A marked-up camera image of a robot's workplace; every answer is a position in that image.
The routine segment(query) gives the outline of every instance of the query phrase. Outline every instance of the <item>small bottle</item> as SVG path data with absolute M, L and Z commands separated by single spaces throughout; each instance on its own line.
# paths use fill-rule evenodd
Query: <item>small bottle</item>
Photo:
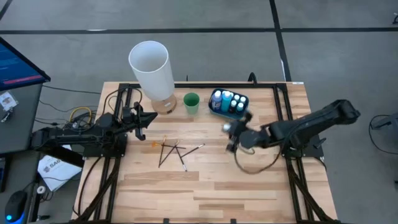
M 213 110 L 219 110 L 221 107 L 221 91 L 217 90 L 211 97 L 211 107 Z
M 223 94 L 223 100 L 221 101 L 221 111 L 227 112 L 229 109 L 229 104 L 231 103 L 232 96 L 230 91 L 225 91 Z
M 229 106 L 229 110 L 228 110 L 228 112 L 230 112 L 230 113 L 235 113 L 235 109 L 236 109 L 236 104 L 237 104 L 237 102 L 236 101 L 231 101 L 231 104 L 230 104 L 230 106 Z
M 243 113 L 243 103 L 238 103 L 238 106 L 236 107 L 236 113 L 237 114 Z
M 239 98 L 240 98 L 240 96 L 239 96 L 238 94 L 234 96 L 234 100 L 235 100 L 236 102 L 239 102 Z
M 242 96 L 241 97 L 241 103 L 245 104 L 245 102 L 246 102 L 246 97 Z

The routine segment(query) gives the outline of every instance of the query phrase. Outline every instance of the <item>monitor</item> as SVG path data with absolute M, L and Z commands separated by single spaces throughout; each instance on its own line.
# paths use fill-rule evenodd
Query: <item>monitor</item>
M 48 75 L 0 37 L 0 91 L 50 80 Z

